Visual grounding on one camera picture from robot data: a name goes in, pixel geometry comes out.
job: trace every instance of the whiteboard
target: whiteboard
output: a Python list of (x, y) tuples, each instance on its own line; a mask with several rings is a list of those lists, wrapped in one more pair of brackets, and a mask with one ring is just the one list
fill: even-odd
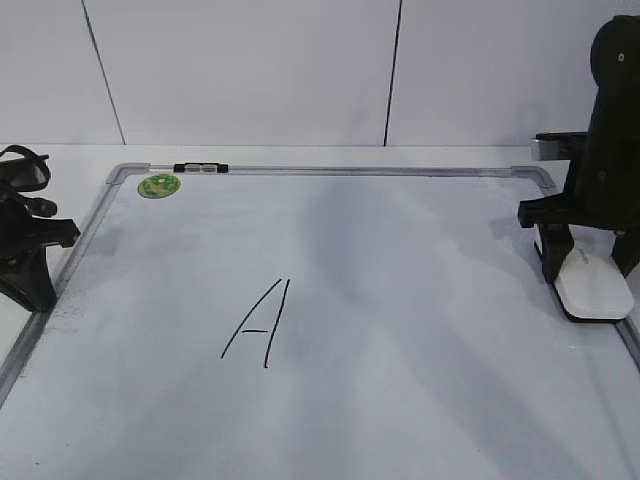
[(389, 145), (528, 145), (586, 130), (591, 45), (638, 0), (404, 0)]
[(112, 177), (0, 409), (1, 479), (638, 477), (640, 375), (563, 319), (531, 179), (242, 172)]
[(388, 0), (86, 0), (127, 144), (382, 145)]

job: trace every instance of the round sticker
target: round sticker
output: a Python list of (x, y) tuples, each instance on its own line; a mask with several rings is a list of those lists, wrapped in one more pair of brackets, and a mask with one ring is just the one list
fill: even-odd
[(166, 198), (180, 188), (180, 179), (175, 175), (154, 175), (138, 185), (138, 193), (144, 198)]

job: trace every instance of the black marker writing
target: black marker writing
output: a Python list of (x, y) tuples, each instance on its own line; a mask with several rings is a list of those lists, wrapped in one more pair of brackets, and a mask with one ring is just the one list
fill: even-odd
[(249, 319), (249, 317), (251, 316), (251, 314), (254, 312), (254, 310), (256, 308), (258, 308), (258, 305), (260, 305), (262, 303), (262, 301), (267, 298), (267, 295), (269, 295), (274, 288), (276, 288), (278, 286), (278, 284), (282, 282), (282, 279), (279, 278), (278, 281), (276, 283), (274, 283), (273, 285), (271, 285), (271, 287), (269, 288), (269, 290), (267, 290), (265, 292), (264, 295), (262, 295), (262, 297), (260, 297), (260, 300), (258, 300), (256, 302), (256, 304), (251, 307), (251, 310), (249, 310), (249, 313), (247, 313), (247, 315), (242, 319), (242, 322), (240, 322), (240, 325), (238, 325), (238, 328), (236, 328), (236, 331), (233, 332), (233, 335), (231, 335), (231, 338), (229, 339), (229, 342), (227, 343), (227, 346), (224, 347), (224, 350), (222, 351), (222, 355), (220, 355), (220, 358), (224, 358), (224, 356), (227, 354), (227, 350), (229, 350), (229, 347), (231, 346), (231, 344), (233, 343), (233, 341), (236, 339), (236, 337), (238, 336), (238, 333), (240, 333), (240, 330), (242, 330), (242, 327), (244, 327), (244, 324), (247, 323), (247, 320)]

